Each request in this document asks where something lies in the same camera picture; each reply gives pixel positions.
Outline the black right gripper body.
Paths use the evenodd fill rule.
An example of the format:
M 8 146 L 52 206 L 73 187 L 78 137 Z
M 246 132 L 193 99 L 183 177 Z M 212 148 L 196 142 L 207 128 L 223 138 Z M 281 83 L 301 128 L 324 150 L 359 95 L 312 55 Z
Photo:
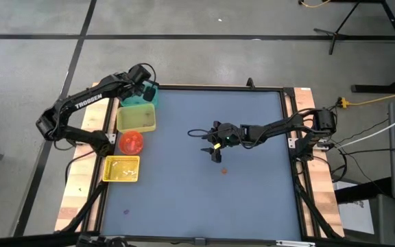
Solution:
M 239 128 L 231 123 L 217 123 L 210 131 L 210 142 L 219 144 L 221 148 L 239 145 Z

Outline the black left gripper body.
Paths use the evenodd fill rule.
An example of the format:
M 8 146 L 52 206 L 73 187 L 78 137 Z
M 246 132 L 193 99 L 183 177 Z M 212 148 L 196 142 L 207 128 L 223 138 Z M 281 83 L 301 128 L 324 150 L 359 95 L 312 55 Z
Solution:
M 130 97 L 142 96 L 144 94 L 145 85 L 141 84 L 124 84 L 121 87 L 121 99 L 127 99 Z

